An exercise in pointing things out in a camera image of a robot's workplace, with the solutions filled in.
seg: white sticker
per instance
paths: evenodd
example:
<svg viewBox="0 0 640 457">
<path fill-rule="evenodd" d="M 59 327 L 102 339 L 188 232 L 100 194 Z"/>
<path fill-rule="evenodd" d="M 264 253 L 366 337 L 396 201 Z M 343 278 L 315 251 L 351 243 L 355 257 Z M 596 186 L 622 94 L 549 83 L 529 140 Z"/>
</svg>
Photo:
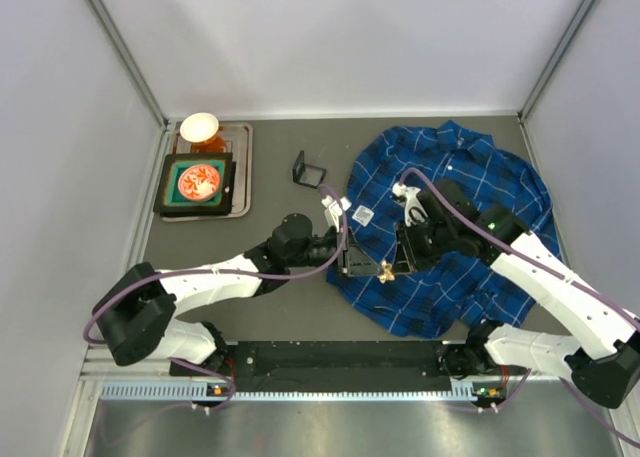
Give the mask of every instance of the white sticker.
<svg viewBox="0 0 640 457">
<path fill-rule="evenodd" d="M 360 205 L 353 213 L 352 219 L 366 227 L 369 222 L 371 222 L 371 219 L 373 219 L 373 210 L 366 208 L 364 205 Z"/>
</svg>

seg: gold object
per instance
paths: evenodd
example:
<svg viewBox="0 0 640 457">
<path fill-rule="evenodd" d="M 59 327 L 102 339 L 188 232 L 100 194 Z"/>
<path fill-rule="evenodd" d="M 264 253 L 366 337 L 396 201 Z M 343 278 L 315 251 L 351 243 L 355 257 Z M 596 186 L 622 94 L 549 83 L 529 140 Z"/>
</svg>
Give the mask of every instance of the gold object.
<svg viewBox="0 0 640 457">
<path fill-rule="evenodd" d="M 391 264 L 387 263 L 386 260 L 383 260 L 380 263 L 380 267 L 382 268 L 382 272 L 378 274 L 378 280 L 380 281 L 381 284 L 396 280 L 396 276 L 393 275 L 393 272 L 391 272 L 391 267 L 392 267 Z"/>
</svg>

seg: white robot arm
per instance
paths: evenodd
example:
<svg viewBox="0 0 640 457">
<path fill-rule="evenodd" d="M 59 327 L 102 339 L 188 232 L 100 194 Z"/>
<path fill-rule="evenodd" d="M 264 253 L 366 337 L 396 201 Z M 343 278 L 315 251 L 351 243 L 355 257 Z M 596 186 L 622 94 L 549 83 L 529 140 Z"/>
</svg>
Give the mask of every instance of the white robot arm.
<svg viewBox="0 0 640 457">
<path fill-rule="evenodd" d="M 479 258 L 491 270 L 525 290 L 569 331 L 548 335 L 486 321 L 472 328 L 464 345 L 445 346 L 440 357 L 451 375 L 490 372 L 500 365 L 517 365 L 550 373 L 576 386 L 593 401 L 618 407 L 640 379 L 640 336 L 618 313 L 571 285 L 581 281 L 556 259 L 510 211 L 493 206 L 477 211 L 451 181 L 436 183 L 447 201 L 466 218 L 489 229 L 499 240 L 565 275 L 560 280 L 502 252 L 482 237 L 464 229 L 428 191 L 396 184 L 394 198 L 405 206 L 405 220 L 396 226 L 398 256 L 394 264 L 371 261 L 358 247 L 349 229 L 342 228 L 340 206 L 323 200 L 329 230 L 313 236 L 311 221 L 302 214 L 287 216 L 266 242 L 231 260 L 202 266 L 202 274 L 163 278 L 122 300 L 97 319 L 118 365 L 144 358 L 179 358 L 216 370 L 227 345 L 211 323 L 189 324 L 173 317 L 229 298 L 266 294 L 286 282 L 263 278 L 287 276 L 290 267 L 318 267 L 337 252 L 343 233 L 347 246 L 337 260 L 347 277 L 378 274 L 381 280 L 413 273 L 437 264 L 446 252 L 458 250 Z M 343 199 L 342 207 L 350 203 Z M 131 283 L 157 272 L 148 263 L 132 268 L 98 303 L 94 313 Z"/>
</svg>

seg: blue plaid shirt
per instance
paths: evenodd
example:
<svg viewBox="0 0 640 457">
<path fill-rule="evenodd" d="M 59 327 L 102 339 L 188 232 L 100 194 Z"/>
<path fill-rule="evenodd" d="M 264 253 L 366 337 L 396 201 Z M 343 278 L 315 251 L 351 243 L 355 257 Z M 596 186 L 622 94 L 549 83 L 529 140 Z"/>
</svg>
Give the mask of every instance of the blue plaid shirt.
<svg viewBox="0 0 640 457">
<path fill-rule="evenodd" d="M 356 159 L 347 186 L 353 204 L 349 225 L 375 261 L 395 258 L 394 224 L 404 214 L 391 199 L 391 186 L 410 167 L 433 181 L 454 180 L 480 211 L 496 202 L 511 209 L 559 255 L 551 199 L 536 171 L 521 158 L 496 149 L 491 136 L 449 121 L 439 129 L 388 129 Z M 414 175 L 406 184 L 424 187 Z M 353 220 L 360 205 L 374 212 L 366 226 Z M 519 287 L 459 252 L 444 255 L 429 271 L 397 276 L 386 284 L 375 277 L 345 278 L 334 269 L 327 281 L 338 286 L 353 307 L 400 336 L 435 338 L 456 319 L 469 326 L 483 318 L 519 326 L 534 304 Z"/>
</svg>

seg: metal tray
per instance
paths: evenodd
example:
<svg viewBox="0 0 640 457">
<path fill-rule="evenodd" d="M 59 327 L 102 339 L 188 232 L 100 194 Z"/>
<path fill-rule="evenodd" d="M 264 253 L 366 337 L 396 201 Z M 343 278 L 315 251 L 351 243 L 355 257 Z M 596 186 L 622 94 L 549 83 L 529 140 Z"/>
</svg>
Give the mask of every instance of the metal tray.
<svg viewBox="0 0 640 457">
<path fill-rule="evenodd" d="M 178 129 L 182 121 L 175 125 L 175 133 L 171 137 L 173 142 L 169 146 L 173 154 L 188 154 L 191 144 L 178 136 Z M 233 153 L 236 163 L 234 178 L 233 202 L 229 215 L 211 215 L 199 217 L 162 217 L 165 222 L 188 222 L 194 220 L 232 219 L 242 217 L 251 207 L 251 159 L 253 155 L 253 127 L 246 122 L 221 123 L 218 131 L 227 143 L 227 150 Z"/>
</svg>

